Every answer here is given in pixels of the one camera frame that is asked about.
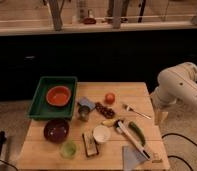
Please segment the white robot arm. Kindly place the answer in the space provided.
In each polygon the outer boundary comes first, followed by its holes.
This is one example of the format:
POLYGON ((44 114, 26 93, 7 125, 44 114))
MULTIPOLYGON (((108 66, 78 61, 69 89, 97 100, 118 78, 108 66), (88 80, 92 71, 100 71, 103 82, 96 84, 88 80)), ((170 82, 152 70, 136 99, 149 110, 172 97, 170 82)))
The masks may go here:
POLYGON ((178 99, 197 110, 197 65, 184 62, 163 69, 157 76, 158 86, 150 94, 154 122, 160 125, 168 116, 166 108, 178 99))

